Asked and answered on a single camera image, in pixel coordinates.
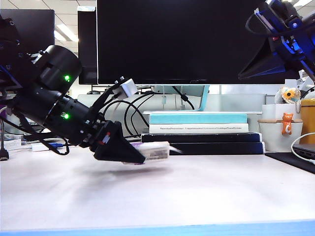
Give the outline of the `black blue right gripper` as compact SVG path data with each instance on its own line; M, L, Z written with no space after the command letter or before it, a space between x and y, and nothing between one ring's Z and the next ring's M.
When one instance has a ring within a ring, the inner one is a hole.
M299 70L315 70L315 22L293 21L294 35L267 38L257 54L238 74L240 80L299 79Z

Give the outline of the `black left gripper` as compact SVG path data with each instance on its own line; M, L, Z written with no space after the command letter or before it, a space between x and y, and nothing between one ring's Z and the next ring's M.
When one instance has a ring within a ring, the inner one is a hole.
M144 163L145 157L124 138L120 122L105 120L103 115L96 115L95 120L87 126L86 131L87 134L80 147L93 151L95 159Z

